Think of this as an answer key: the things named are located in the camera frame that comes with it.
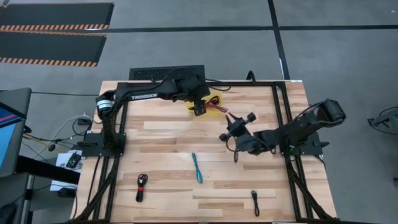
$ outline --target wooden table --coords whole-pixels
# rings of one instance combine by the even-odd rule
[[[118,82],[103,82],[101,93]],[[286,81],[293,116],[307,106],[302,82]],[[280,105],[285,116],[282,95]],[[278,127],[271,87],[232,87],[222,96],[223,106],[237,116],[254,112],[250,131]],[[100,125],[93,131],[99,132]],[[111,222],[266,222],[293,221],[294,211],[284,158],[269,152],[259,156],[233,153],[218,139],[226,132],[224,114],[194,117],[184,102],[160,99],[130,102],[126,123],[127,146],[121,158]],[[195,152],[204,182],[196,179],[191,152]],[[97,158],[84,161],[78,185],[78,214],[85,208]],[[308,189],[330,215],[335,216],[323,164],[302,156]],[[100,179],[101,162],[92,196]],[[137,177],[149,176],[144,201],[137,203]],[[251,190],[257,190],[260,217],[254,216]],[[305,217],[302,194],[297,189]],[[104,217],[106,192],[101,204]]]

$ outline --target white cable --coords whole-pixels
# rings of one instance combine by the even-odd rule
[[[69,121],[74,120],[74,119],[78,119],[78,118],[88,118],[88,119],[90,119],[90,121],[93,121],[93,119],[92,119],[91,117],[87,116],[86,113],[84,113],[83,115],[78,115],[78,116],[71,117],[71,118],[67,119],[67,120],[61,125],[60,129],[58,129],[58,131],[54,134],[54,136],[53,136],[53,138],[52,138],[51,140],[53,141],[53,140],[57,137],[58,133],[62,130],[62,128],[63,128]],[[32,157],[32,159],[35,158],[36,156],[40,155],[46,148],[48,148],[48,147],[50,146],[51,143],[52,143],[52,142],[49,142],[45,147],[43,147],[43,149],[40,150],[40,152],[38,152],[36,155],[34,155],[34,156]]]

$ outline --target computer monitor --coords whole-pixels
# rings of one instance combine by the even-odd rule
[[[26,119],[26,114],[22,114],[14,108],[0,102],[0,128],[20,122],[24,119]]]

